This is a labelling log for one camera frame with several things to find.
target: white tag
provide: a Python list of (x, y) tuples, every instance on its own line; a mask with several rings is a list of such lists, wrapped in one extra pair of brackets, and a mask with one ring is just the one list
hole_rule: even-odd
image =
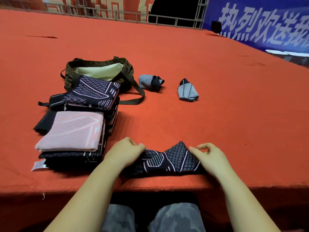
[(33, 170), (43, 170), (43, 169), (46, 169), (46, 170), (48, 170), (49, 168), (48, 167), (46, 167), (46, 165), (44, 164), (45, 163), (45, 159), (44, 160), (41, 160), (41, 161), (37, 161), (37, 162), (34, 162), (34, 166), (33, 166), (33, 168), (31, 169), (31, 172), (33, 171)]

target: black speaker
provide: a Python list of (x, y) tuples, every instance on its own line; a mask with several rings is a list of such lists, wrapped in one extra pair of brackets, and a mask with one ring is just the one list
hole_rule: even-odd
[(214, 33), (220, 34), (220, 32), (221, 32), (221, 25), (222, 25), (222, 23), (219, 22), (219, 21), (212, 21), (211, 22), (211, 31), (213, 31)]

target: metal frame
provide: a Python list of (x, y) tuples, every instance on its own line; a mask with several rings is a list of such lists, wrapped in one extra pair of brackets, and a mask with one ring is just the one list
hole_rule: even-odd
[[(160, 25), (160, 26), (174, 26), (174, 27), (181, 27), (181, 28), (193, 28), (193, 29), (202, 29), (203, 27), (203, 23), (204, 23), (204, 18), (205, 18), (205, 14), (206, 14), (206, 9), (208, 6), (208, 1), (209, 0), (205, 0), (205, 3), (202, 3), (203, 0), (199, 0), (198, 1), (198, 5), (197, 5), (197, 11), (195, 14), (195, 19), (185, 19), (185, 18), (178, 18), (178, 17), (170, 17), (170, 16), (163, 16), (163, 15), (154, 15), (154, 14), (141, 14), (141, 13), (137, 13), (137, 12), (128, 12), (128, 11), (113, 11), (114, 12), (114, 19), (109, 19), (109, 18), (103, 18), (100, 16), (96, 16), (96, 11), (99, 9), (96, 8), (92, 8), (92, 7), (87, 7), (87, 3), (86, 0), (83, 0), (84, 5), (80, 5), (79, 4), (79, 0), (75, 0), (77, 5), (65, 5), (65, 4), (50, 4), (53, 6), (57, 6), (59, 9), (58, 13), (53, 13), (53, 12), (48, 12), (45, 11), (42, 3), (41, 2), (36, 2), (36, 1), (29, 1), (29, 0), (0, 0), (0, 8), (2, 9), (11, 9), (11, 10), (23, 10), (23, 11), (30, 11), (30, 12), (39, 12), (39, 13), (48, 13), (48, 14), (56, 14), (56, 15), (69, 15), (69, 16), (77, 16), (77, 17), (84, 17), (84, 18), (91, 18), (91, 19), (104, 19), (104, 20), (114, 20), (114, 21), (122, 21), (122, 22), (130, 22), (130, 23), (144, 23), (144, 24), (151, 24), (151, 25)], [(13, 7), (11, 2), (19, 2), (22, 8), (16, 8)], [(31, 10), (28, 6), (28, 4), (37, 4), (38, 6), (41, 7), (41, 10)], [(48, 3), (44, 3), (45, 8), (47, 9), (47, 5), (49, 5)], [(69, 10), (69, 13), (64, 13), (63, 7), (67, 7), (67, 9)], [(200, 11), (201, 8), (203, 7), (203, 11), (202, 11), (202, 16), (199, 19), (199, 15), (200, 15)], [(77, 13), (74, 14), (73, 13), (73, 8), (76, 8)], [(84, 9), (85, 11), (85, 15), (82, 15), (80, 13), (80, 9)], [(93, 16), (89, 15), (89, 10), (93, 11)], [(112, 10), (107, 10), (107, 9), (101, 9), (100, 11), (107, 11), (108, 13), (110, 13)], [(132, 21), (132, 20), (120, 20), (118, 19), (118, 13), (123, 13), (123, 14), (132, 14), (132, 15), (136, 15), (136, 21)], [(154, 16), (156, 17), (156, 23), (149, 23), (149, 22), (141, 22), (138, 21), (138, 16)], [(160, 24), (158, 23), (158, 18), (169, 18), (169, 19), (175, 19), (175, 23), (174, 25), (169, 25), (169, 24)], [(183, 27), (183, 26), (178, 26), (178, 20), (187, 20), (187, 21), (193, 21), (193, 27)]]

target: leg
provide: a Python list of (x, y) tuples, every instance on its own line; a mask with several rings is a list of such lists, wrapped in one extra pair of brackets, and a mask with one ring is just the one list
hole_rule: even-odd
[(161, 208), (149, 225), (150, 232), (205, 232), (198, 207), (193, 203), (174, 203)]
[(120, 204), (110, 204), (102, 232), (135, 232), (133, 210)]

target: olive green bag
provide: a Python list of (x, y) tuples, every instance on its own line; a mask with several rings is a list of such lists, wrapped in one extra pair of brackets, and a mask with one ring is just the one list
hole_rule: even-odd
[(125, 93), (132, 88), (132, 86), (141, 95), (140, 98), (135, 98), (126, 101), (120, 101), (119, 104), (138, 105), (145, 98), (144, 90), (137, 84), (133, 78), (133, 66), (126, 58), (118, 58), (108, 61), (87, 61), (80, 58), (75, 58), (66, 64), (60, 75), (64, 79), (64, 89), (71, 91), (78, 83), (81, 75), (90, 76), (106, 81), (113, 81), (120, 84), (120, 93)]

